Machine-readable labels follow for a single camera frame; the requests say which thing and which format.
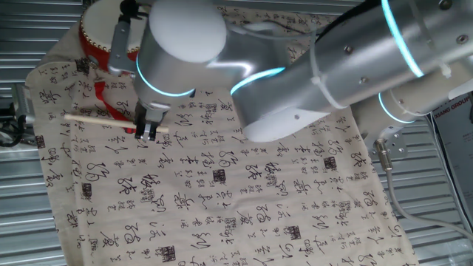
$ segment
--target beige cloth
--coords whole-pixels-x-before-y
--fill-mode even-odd
[[[237,21],[266,14],[238,11],[228,14]],[[299,18],[312,19],[277,15],[284,24],[294,17],[300,30],[308,26]],[[132,117],[129,77],[78,72],[71,60],[79,51],[50,55],[27,85],[68,265],[418,265],[350,109],[282,140],[251,143],[228,90],[198,89],[166,115],[169,134],[138,141],[119,128],[62,118],[110,117],[95,97],[97,77],[106,101]]]

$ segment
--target red drum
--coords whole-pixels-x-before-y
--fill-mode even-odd
[[[90,6],[81,18],[79,41],[87,58],[108,72],[113,32],[120,17],[121,0],[100,0]],[[132,19],[128,40],[128,57],[136,61],[146,20]]]

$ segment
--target metal connector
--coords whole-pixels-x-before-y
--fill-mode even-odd
[[[381,162],[381,166],[383,167],[383,170],[392,170],[392,163],[391,163],[391,158],[389,157],[389,152],[386,147],[386,140],[377,140],[375,142],[375,148],[376,151],[378,152],[379,160]]]

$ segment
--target metal shutter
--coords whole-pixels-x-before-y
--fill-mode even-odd
[[[466,224],[428,122],[409,124],[402,132],[409,153],[405,159],[393,160],[392,172],[395,193],[403,208],[416,216],[458,226]],[[377,160],[373,162],[389,196],[386,174]],[[396,214],[421,265],[457,265],[459,262],[465,263],[459,265],[470,265],[466,263],[473,261],[471,242],[456,231],[412,222]]]
[[[0,0],[0,108],[80,18],[80,0]],[[36,148],[0,148],[0,265],[65,265]]]
[[[263,10],[340,15],[362,0],[214,0]],[[0,0],[0,108],[11,102],[12,83],[27,73],[82,14],[80,0]],[[394,162],[402,205],[425,217],[462,224],[457,198],[424,121],[403,130],[409,156]],[[31,146],[0,148],[0,265],[65,265],[38,152]],[[380,165],[375,167],[386,187]],[[422,265],[452,265],[473,259],[458,233],[401,219]]]

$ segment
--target drum head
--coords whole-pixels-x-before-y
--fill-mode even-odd
[[[82,18],[84,34],[89,42],[96,43],[96,47],[109,51],[112,47],[113,32],[120,17],[120,3],[122,0],[100,0],[89,7]],[[132,19],[131,31],[128,40],[128,50],[140,46],[146,19]]]

